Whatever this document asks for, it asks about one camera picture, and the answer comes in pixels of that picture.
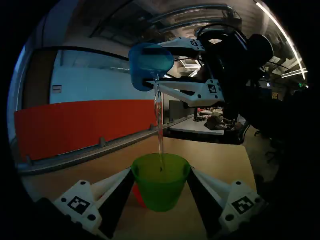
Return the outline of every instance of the orange wall panel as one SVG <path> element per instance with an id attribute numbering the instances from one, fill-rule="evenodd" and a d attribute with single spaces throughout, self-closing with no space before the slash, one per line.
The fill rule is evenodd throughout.
<path id="1" fill-rule="evenodd" d="M 16 136 L 25 160 L 48 158 L 156 126 L 153 100 L 65 102 L 15 112 Z"/>

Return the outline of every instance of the green cup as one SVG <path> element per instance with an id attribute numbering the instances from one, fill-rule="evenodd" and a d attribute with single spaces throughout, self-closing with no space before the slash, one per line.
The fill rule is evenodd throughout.
<path id="1" fill-rule="evenodd" d="M 161 165 L 160 155 L 152 153 L 137 158 L 131 170 L 147 208 L 166 212 L 176 205 L 190 165 L 184 158 L 169 153 L 162 154 Z"/>

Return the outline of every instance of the table surface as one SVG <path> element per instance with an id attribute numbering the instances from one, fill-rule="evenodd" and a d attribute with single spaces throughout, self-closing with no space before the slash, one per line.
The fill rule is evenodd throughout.
<path id="1" fill-rule="evenodd" d="M 103 157 L 59 171 L 26 176 L 22 181 L 33 197 L 55 200 L 78 180 L 95 183 L 129 167 L 137 157 L 157 152 L 158 137 L 152 136 Z M 232 183 L 242 180 L 256 189 L 244 146 L 164 138 L 164 150 L 188 160 L 196 169 Z M 168 212 L 142 208 L 131 192 L 114 234 L 117 239 L 207 239 L 200 214 L 186 184 L 177 205 Z"/>
<path id="2" fill-rule="evenodd" d="M 206 121 L 195 122 L 193 118 L 189 118 L 175 124 L 170 127 L 170 129 L 180 132 L 193 132 L 198 134 L 211 134 L 211 135 L 223 135 L 224 130 L 210 130 L 204 124 Z"/>
<path id="3" fill-rule="evenodd" d="M 202 110 L 200 111 L 201 113 L 205 113 L 205 114 L 211 114 L 213 112 L 217 112 L 219 114 L 222 114 L 222 109 L 214 109 L 213 111 L 209 111 L 209 110 Z"/>

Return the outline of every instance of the water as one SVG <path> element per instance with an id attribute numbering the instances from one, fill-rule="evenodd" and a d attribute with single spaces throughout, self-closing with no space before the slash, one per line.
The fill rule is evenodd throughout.
<path id="1" fill-rule="evenodd" d="M 156 120 L 158 124 L 158 142 L 159 142 L 159 159 L 160 159 L 160 171 L 163 170 L 164 165 L 162 161 L 163 154 L 163 130 L 162 130 L 162 117 L 163 117 L 163 108 L 162 108 L 162 98 L 161 92 L 159 89 L 159 75 L 157 74 L 154 78 L 154 109 L 156 114 Z"/>

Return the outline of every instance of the blue cup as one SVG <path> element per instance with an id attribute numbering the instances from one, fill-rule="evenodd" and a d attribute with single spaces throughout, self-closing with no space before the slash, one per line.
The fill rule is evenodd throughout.
<path id="1" fill-rule="evenodd" d="M 150 91 L 142 84 L 143 79 L 163 76 L 173 67 L 174 58 L 164 47 L 153 43 L 141 43 L 129 51 L 130 74 L 134 88 L 139 91 Z"/>

